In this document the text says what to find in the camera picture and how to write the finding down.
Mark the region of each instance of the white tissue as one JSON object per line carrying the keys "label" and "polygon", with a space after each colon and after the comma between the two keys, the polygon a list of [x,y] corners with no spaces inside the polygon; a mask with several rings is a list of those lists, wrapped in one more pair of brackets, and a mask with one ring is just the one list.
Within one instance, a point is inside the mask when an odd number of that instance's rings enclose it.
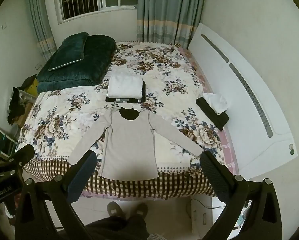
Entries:
{"label": "white tissue", "polygon": [[204,93],[203,98],[216,114],[221,114],[228,109],[226,99],[220,94]]}

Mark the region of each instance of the white wall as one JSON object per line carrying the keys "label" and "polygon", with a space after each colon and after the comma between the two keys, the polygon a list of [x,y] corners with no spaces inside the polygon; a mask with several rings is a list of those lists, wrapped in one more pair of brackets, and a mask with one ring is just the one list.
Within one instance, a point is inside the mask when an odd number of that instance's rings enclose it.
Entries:
{"label": "white wall", "polygon": [[[205,0],[201,22],[237,49],[274,94],[299,155],[299,10],[292,0]],[[264,176],[280,204],[283,239],[299,226],[299,157]]]}
{"label": "white wall", "polygon": [[43,64],[29,25],[25,0],[5,0],[0,6],[0,127],[9,131],[7,110],[12,87],[37,73]]}
{"label": "white wall", "polygon": [[136,9],[99,12],[58,24],[54,0],[45,3],[57,47],[66,37],[79,32],[103,34],[115,41],[136,41]]}

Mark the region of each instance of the dark pants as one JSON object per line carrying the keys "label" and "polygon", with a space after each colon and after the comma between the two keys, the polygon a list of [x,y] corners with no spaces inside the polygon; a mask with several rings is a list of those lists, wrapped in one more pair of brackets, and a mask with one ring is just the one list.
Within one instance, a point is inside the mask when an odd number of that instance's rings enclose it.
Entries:
{"label": "dark pants", "polygon": [[[140,215],[130,217],[128,220],[121,217],[108,217],[85,226],[91,237],[97,240],[146,240],[149,236],[146,223]],[[60,236],[68,239],[64,230],[59,231]]]}

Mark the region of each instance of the shirt sleeve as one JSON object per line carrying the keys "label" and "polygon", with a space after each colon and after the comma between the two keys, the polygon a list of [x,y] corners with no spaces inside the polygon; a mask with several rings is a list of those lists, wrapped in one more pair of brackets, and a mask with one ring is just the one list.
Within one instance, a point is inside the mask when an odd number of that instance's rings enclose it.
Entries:
{"label": "shirt sleeve", "polygon": [[174,126],[169,124],[166,120],[157,114],[149,111],[148,115],[149,124],[160,135],[166,139],[178,144],[180,147],[187,150],[194,156],[199,156],[203,149],[186,135],[177,130]]}
{"label": "shirt sleeve", "polygon": [[83,155],[91,148],[91,146],[97,141],[104,133],[104,130],[111,125],[111,110],[101,115],[93,125],[83,134],[78,144],[75,146],[68,162],[71,165],[76,164]]}

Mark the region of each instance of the cable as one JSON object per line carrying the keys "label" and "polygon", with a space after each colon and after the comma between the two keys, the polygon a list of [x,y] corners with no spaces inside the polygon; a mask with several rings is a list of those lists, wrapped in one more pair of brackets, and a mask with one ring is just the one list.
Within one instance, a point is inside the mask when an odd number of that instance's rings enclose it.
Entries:
{"label": "cable", "polygon": [[191,219],[192,217],[190,216],[190,214],[189,214],[189,212],[188,212],[188,210],[187,210],[187,207],[188,207],[188,204],[192,201],[192,200],[196,200],[196,201],[198,201],[204,208],[206,208],[206,209],[216,209],[216,208],[225,208],[226,207],[226,205],[225,206],[219,206],[219,207],[206,207],[202,202],[200,202],[198,199],[194,199],[194,198],[192,198],[190,201],[188,201],[187,203],[186,203],[186,206],[185,206],[185,209],[186,209],[186,213],[187,213],[187,215],[189,216],[189,218]]}

